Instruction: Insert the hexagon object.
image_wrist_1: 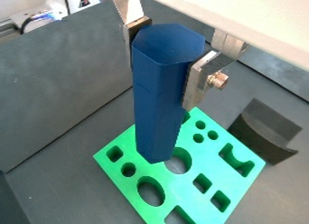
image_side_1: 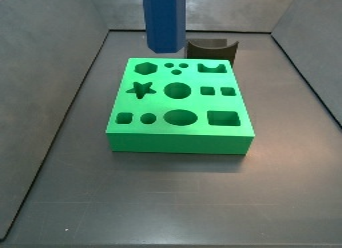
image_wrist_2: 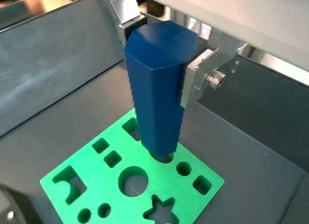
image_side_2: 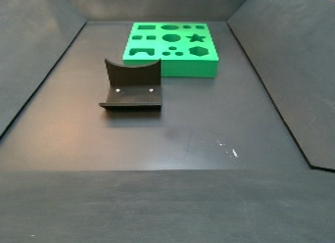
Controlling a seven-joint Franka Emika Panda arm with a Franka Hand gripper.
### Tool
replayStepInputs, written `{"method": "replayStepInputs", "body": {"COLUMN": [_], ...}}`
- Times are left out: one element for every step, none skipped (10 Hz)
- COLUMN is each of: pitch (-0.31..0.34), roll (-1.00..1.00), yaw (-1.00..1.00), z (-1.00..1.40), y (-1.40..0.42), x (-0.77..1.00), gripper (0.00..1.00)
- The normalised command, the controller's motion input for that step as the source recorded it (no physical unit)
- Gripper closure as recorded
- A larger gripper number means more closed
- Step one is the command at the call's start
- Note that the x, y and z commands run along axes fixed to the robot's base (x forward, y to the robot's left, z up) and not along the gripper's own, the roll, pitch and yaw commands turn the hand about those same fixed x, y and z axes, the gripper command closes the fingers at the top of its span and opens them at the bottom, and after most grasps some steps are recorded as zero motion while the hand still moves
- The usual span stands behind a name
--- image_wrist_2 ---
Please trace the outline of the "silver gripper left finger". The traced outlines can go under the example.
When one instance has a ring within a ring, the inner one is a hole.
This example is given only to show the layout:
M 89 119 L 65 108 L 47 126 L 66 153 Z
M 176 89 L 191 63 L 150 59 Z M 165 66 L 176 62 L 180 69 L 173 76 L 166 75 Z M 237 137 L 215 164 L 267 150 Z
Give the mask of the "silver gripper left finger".
M 108 0 L 108 3 L 117 23 L 118 38 L 126 45 L 130 33 L 146 24 L 148 19 L 141 14 L 137 0 Z

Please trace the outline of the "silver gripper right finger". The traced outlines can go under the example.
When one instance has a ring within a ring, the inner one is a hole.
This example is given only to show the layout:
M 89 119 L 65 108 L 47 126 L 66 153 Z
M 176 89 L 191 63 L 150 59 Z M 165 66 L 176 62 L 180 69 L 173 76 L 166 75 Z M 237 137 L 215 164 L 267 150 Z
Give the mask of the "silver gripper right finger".
M 185 68 L 180 97 L 184 108 L 200 99 L 207 87 L 217 89 L 223 85 L 227 75 L 219 69 L 239 54 L 241 40 L 213 28 L 208 45 Z

